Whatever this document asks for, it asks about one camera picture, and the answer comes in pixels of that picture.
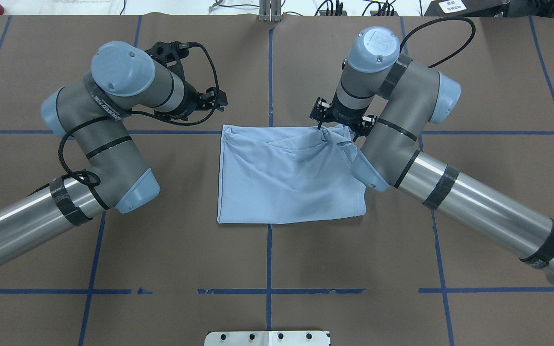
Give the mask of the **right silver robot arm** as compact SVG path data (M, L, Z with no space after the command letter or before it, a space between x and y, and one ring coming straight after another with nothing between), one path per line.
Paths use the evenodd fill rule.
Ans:
M446 120L461 93L458 82L405 54L391 29L371 26L343 60L332 101L319 97L310 118L365 139L351 168L362 184L393 187L479 231L554 286L554 218L420 149L427 124Z

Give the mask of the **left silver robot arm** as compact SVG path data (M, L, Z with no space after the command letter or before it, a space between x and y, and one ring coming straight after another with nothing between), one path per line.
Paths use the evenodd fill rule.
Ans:
M200 42L103 44L81 79L42 104L43 122L59 138L62 173L0 210L0 267L105 211L127 214L157 197L160 185L126 118L195 126L227 103Z

